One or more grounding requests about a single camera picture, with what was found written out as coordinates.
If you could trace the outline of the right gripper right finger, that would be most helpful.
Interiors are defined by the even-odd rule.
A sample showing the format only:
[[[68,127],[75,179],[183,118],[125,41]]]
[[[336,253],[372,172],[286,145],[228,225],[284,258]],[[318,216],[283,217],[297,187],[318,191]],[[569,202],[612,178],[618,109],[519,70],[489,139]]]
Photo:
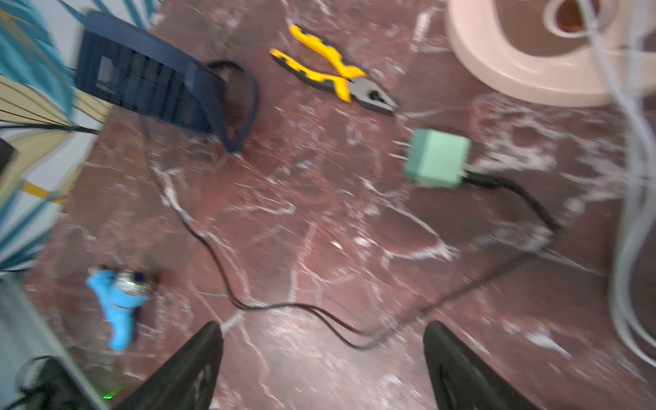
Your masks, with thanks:
[[[536,408],[442,322],[432,321],[427,326],[423,343],[438,408]]]

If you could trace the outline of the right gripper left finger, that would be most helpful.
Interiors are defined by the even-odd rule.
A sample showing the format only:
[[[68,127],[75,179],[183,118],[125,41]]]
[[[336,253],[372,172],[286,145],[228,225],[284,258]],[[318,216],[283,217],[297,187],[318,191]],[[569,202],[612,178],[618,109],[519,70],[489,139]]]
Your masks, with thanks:
[[[223,345],[219,324],[208,322],[116,408],[210,408]]]

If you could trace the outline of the green USB charger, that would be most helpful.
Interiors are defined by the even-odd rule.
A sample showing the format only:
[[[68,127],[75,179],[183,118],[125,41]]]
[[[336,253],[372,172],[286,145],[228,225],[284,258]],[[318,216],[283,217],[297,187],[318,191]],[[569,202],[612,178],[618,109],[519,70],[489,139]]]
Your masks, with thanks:
[[[430,188],[454,189],[466,175],[466,164],[472,142],[469,138],[433,129],[415,129],[409,141],[393,140],[403,147],[402,155],[389,156],[403,160],[403,174],[408,180]]]

